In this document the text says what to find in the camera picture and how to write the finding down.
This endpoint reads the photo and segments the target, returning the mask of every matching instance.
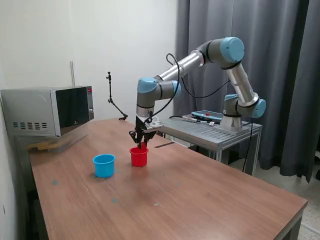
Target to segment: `robotic arm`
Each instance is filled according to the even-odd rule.
[[[241,116],[260,118],[265,112],[266,101],[259,98],[248,81],[241,64],[244,54],[245,47],[239,38],[215,39],[192,50],[178,62],[178,66],[175,64],[155,77],[141,78],[137,86],[135,129],[129,132],[138,147],[141,147],[142,142],[147,144],[163,126],[156,116],[151,116],[154,113],[155,101],[173,97],[178,84],[178,67],[180,78],[208,63],[218,63],[221,69],[226,71],[236,94],[225,96],[223,118],[220,122],[222,128],[242,128]]]

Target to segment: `metal cart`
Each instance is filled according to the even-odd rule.
[[[232,134],[207,123],[195,123],[183,118],[162,119],[163,127],[161,132],[184,140],[191,144],[203,147],[212,151],[210,157],[218,162],[228,164],[229,151],[224,151],[246,139],[250,138],[251,123],[242,121],[243,130]],[[252,137],[244,172],[254,176],[258,161],[259,144],[262,132],[262,125],[253,123]]]

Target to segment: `wooden table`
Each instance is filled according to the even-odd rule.
[[[133,127],[93,121],[64,152],[30,154],[50,240],[297,239],[307,200],[159,136],[132,167]],[[94,174],[104,153],[109,179]]]

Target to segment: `black cable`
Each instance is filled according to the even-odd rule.
[[[170,119],[172,119],[172,118],[181,118],[181,119],[182,119],[183,117],[182,117],[182,116],[173,115],[173,116],[170,116],[169,118],[170,118]]]
[[[157,115],[157,114],[160,113],[162,110],[164,110],[164,109],[171,103],[171,101],[174,99],[174,97],[175,97],[175,95],[176,95],[176,93],[177,93],[177,91],[178,91],[179,83],[180,83],[180,67],[179,67],[178,61],[177,61],[177,59],[175,58],[175,56],[173,56],[171,53],[168,53],[168,54],[166,55],[165,58],[166,58],[166,60],[167,60],[169,63],[170,63],[170,61],[168,60],[168,56],[171,56],[171,57],[173,58],[175,64],[176,64],[177,67],[178,67],[178,80],[177,80],[177,85],[176,85],[176,87],[175,87],[173,96],[170,98],[170,100],[169,100],[159,111],[157,111],[156,113],[154,113],[154,114],[152,114],[151,116],[149,116],[146,120],[144,120],[143,125],[145,125],[146,122],[147,122],[149,119],[152,119],[155,115]]]
[[[248,148],[246,150],[246,155],[245,155],[245,160],[244,160],[243,167],[242,167],[242,172],[245,171],[245,166],[246,166],[246,162],[247,162],[247,158],[248,158],[248,154],[249,154],[250,143],[251,143],[251,138],[252,138],[253,126],[254,126],[254,119],[251,118],[251,131],[250,131],[249,145],[248,145]]]
[[[184,86],[184,89],[186,90],[186,92],[191,95],[192,97],[194,97],[195,99],[204,99],[204,98],[207,98],[207,97],[210,97],[211,95],[215,94],[216,92],[218,92],[220,89],[223,88],[224,85],[226,85],[227,83],[230,82],[230,80],[226,81],[224,84],[222,84],[217,90],[215,90],[214,92],[206,95],[206,96],[195,96],[193,95],[191,92],[188,91],[188,89],[186,88],[186,85],[185,85],[185,81],[184,81],[184,78],[181,77],[181,80],[182,80],[182,83],[183,83],[183,86]]]

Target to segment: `metal grate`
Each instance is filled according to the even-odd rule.
[[[20,128],[22,130],[25,130],[26,129],[26,124],[24,122],[20,122]]]
[[[13,122],[12,126],[14,128],[19,128],[21,130],[41,130],[41,129],[47,129],[48,128],[48,124],[46,122]]]
[[[34,128],[35,128],[35,130],[40,130],[40,123],[39,122],[35,122],[34,123]]]
[[[27,122],[28,130],[33,130],[33,124],[32,122]]]

